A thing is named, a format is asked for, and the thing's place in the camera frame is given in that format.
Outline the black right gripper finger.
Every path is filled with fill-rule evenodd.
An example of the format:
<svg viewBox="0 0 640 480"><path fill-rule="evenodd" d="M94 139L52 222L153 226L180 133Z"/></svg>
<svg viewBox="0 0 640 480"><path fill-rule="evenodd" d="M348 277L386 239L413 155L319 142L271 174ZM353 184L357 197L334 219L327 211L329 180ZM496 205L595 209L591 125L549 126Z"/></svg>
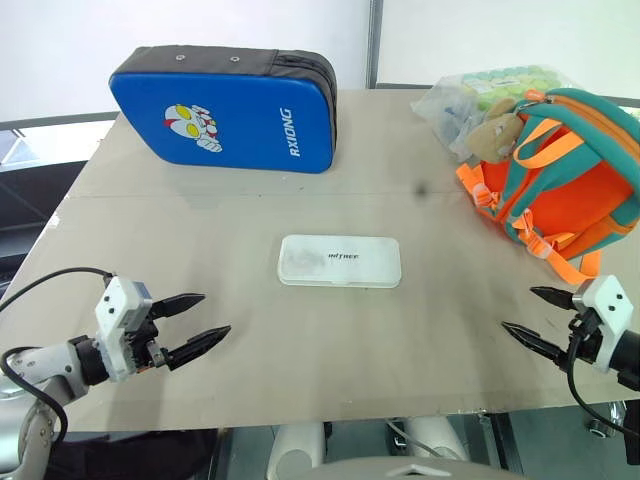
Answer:
<svg viewBox="0 0 640 480"><path fill-rule="evenodd" d="M530 351L552 361L561 371L567 370L568 354L559 346L543 339L539 333L523 325L502 322L504 330Z"/></svg>
<svg viewBox="0 0 640 480"><path fill-rule="evenodd" d="M563 310L576 309L576 306L573 302L572 292L547 286L534 286L530 288L530 291L543 299L545 302L550 303Z"/></svg>

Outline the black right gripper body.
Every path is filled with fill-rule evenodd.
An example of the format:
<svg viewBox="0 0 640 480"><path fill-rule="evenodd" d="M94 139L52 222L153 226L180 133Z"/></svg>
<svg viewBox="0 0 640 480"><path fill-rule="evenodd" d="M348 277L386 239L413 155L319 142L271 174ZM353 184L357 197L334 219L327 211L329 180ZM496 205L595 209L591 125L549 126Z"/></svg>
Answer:
<svg viewBox="0 0 640 480"><path fill-rule="evenodd" d="M566 352L565 372L574 368L576 360L588 364L596 361L603 335L600 330L602 320L594 308L576 314L569 322L569 345Z"/></svg>

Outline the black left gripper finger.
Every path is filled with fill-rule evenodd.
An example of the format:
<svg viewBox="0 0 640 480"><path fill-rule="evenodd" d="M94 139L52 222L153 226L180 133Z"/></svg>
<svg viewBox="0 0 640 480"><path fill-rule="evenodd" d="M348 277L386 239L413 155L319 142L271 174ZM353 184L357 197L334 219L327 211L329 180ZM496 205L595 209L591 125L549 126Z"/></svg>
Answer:
<svg viewBox="0 0 640 480"><path fill-rule="evenodd" d="M154 301L149 310L151 319L169 318L185 312L206 298L200 293L181 293Z"/></svg>
<svg viewBox="0 0 640 480"><path fill-rule="evenodd" d="M182 346L166 353L167 367L173 371L199 358L219 344L230 331L231 326L228 325L209 329L191 337Z"/></svg>

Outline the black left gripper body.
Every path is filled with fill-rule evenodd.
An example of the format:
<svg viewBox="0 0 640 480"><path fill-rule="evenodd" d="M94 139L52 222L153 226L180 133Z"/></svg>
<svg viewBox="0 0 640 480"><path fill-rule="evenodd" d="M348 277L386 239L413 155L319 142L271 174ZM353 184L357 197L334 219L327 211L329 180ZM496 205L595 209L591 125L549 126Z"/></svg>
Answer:
<svg viewBox="0 0 640 480"><path fill-rule="evenodd" d="M159 330L155 320L166 317L167 313L166 307L151 307L136 313L125 327L125 342L136 373L166 364L166 350L156 342Z"/></svg>

